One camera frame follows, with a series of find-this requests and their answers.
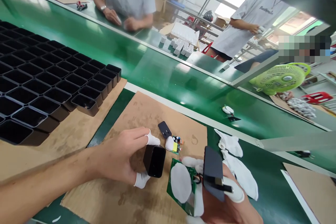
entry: black plastic tray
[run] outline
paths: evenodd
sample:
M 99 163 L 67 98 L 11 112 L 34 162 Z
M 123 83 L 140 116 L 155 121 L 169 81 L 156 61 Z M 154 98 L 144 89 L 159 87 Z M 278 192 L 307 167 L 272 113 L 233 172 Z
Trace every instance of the black plastic tray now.
M 82 87 L 78 91 L 78 93 L 94 100 L 97 103 L 98 107 L 100 107 L 103 104 L 103 98 L 102 98 L 102 95 L 100 94 L 100 92 L 98 92 L 97 90 L 94 90 L 94 89 L 92 89 L 88 86 Z
M 0 93 L 2 94 L 7 93 L 16 87 L 18 87 L 18 85 L 15 84 L 14 82 L 0 77 Z
M 23 107 L 11 115 L 11 118 L 30 128 L 45 131 L 47 133 L 53 132 L 53 130 L 60 124 L 55 119 L 33 109 L 32 107 Z
M 28 81 L 27 83 L 23 84 L 22 86 L 38 95 L 42 95 L 45 92 L 47 92 L 49 89 L 51 89 L 51 86 L 37 79 L 32 79 Z
M 103 69 L 99 73 L 106 76 L 112 81 L 112 88 L 114 88 L 117 85 L 117 74 L 116 73 L 110 70 L 107 70 L 107 69 Z
M 12 91 L 8 92 L 6 96 L 23 105 L 27 105 L 38 97 L 37 94 L 24 87 L 17 87 L 13 89 Z
M 5 96 L 0 97 L 0 115 L 3 117 L 11 116 L 22 107 L 23 105 L 18 104 Z
M 86 96 L 83 96 L 81 94 L 78 94 L 76 95 L 72 100 L 71 102 L 77 106 L 77 109 L 80 111 L 80 112 L 83 112 L 84 114 L 87 114 L 89 116 L 95 116 L 98 111 L 99 111 L 99 108 L 98 108 L 98 105 L 97 103 L 86 97 Z
M 79 87 L 82 87 L 86 84 L 86 79 L 79 77 L 76 74 L 70 74 L 65 79 Z
M 18 85 L 25 84 L 26 82 L 30 81 L 33 78 L 32 76 L 18 69 L 5 73 L 4 77 L 6 77 L 7 79 L 13 81 Z
M 38 66 L 32 64 L 32 63 L 26 63 L 18 67 L 21 71 L 25 72 L 26 74 L 29 74 L 31 76 L 36 76 L 43 72 L 42 68 L 39 68 Z
M 89 80 L 87 83 L 86 83 L 87 86 L 89 86 L 90 88 L 94 89 L 94 90 L 97 90 L 98 92 L 101 93 L 101 98 L 103 100 L 106 99 L 107 97 L 107 87 L 106 85 L 96 81 L 96 80 Z
M 107 78 L 105 75 L 98 73 L 93 76 L 93 79 L 104 84 L 107 88 L 107 93 L 110 93 L 112 91 L 112 80 Z
M 72 84 L 71 82 L 67 80 L 62 80 L 56 85 L 56 87 L 72 96 L 76 94 L 78 90 L 80 89 L 80 87 L 76 86 L 75 84 Z
M 117 82 L 120 81 L 120 79 L 121 79 L 121 68 L 113 66 L 111 64 L 107 64 L 105 68 L 107 70 L 110 70 L 110 71 L 116 73 L 117 74 Z
M 59 103 L 56 103 L 44 96 L 37 98 L 29 105 L 38 111 L 51 116 L 59 122 L 63 121 L 70 114 Z
M 51 99 L 52 101 L 55 101 L 57 103 L 60 103 L 63 105 L 68 111 L 73 111 L 76 107 L 71 103 L 71 95 L 68 93 L 65 93 L 64 91 L 54 87 L 50 89 L 49 91 L 45 92 L 43 94 L 45 97 Z
M 0 124 L 0 139 L 13 145 L 39 146 L 49 136 L 13 120 Z
M 50 74 L 50 73 L 47 73 L 47 72 L 43 72 L 43 73 L 40 73 L 38 75 L 36 75 L 35 77 L 36 79 L 44 82 L 45 84 L 48 84 L 50 86 L 55 86 L 58 82 L 61 81 L 60 78 Z

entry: circuit board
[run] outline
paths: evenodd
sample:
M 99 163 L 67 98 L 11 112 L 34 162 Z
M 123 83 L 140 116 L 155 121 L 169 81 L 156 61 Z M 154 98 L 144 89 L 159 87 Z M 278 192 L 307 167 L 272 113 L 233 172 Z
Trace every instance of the circuit board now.
M 174 167 L 174 165 L 176 165 L 177 163 L 181 163 L 179 160 L 176 159 L 172 159 L 171 161 L 171 167 L 170 170 L 172 170 L 172 168 Z M 170 197 L 173 198 L 173 200 L 190 216 L 194 216 L 194 207 L 195 207 L 195 190 L 196 190 L 196 182 L 194 182 L 194 176 L 197 175 L 197 172 L 194 168 L 191 167 L 187 167 L 188 172 L 190 174 L 190 178 L 191 178 L 191 194 L 189 196 L 189 199 L 187 200 L 187 202 L 185 203 L 181 203 L 179 202 L 173 194 L 172 191 L 172 186 L 170 183 L 170 173 L 169 173 L 169 180 L 168 180 L 168 186 L 167 186 L 167 193 L 170 195 Z

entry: cardboard box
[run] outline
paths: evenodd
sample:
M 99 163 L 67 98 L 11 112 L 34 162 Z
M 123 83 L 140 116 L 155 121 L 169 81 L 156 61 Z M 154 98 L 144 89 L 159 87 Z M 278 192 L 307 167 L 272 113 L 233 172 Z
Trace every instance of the cardboard box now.
M 166 11 L 166 0 L 155 0 L 156 12 L 153 14 L 154 21 L 159 21 Z

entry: black tool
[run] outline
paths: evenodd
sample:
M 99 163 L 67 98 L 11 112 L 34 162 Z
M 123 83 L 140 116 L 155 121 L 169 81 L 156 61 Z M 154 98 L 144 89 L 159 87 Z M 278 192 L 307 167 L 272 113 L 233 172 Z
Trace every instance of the black tool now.
M 167 139 L 168 137 L 170 137 L 170 136 L 172 135 L 172 132 L 171 132 L 170 129 L 168 128 L 168 126 L 167 126 L 167 124 L 166 124 L 165 121 L 160 122 L 160 123 L 158 124 L 158 127 L 159 127 L 159 129 L 160 129 L 160 131 L 161 131 L 161 133 L 162 133 L 162 135 L 163 135 L 163 137 L 164 137 L 165 139 Z

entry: electric fan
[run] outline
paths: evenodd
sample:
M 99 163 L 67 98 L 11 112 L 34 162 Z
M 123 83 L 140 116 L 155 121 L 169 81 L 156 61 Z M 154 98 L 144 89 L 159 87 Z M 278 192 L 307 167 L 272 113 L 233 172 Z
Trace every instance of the electric fan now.
M 250 83 L 258 87 L 258 92 L 272 96 L 297 88 L 309 72 L 310 66 L 305 63 L 276 65 L 250 80 Z

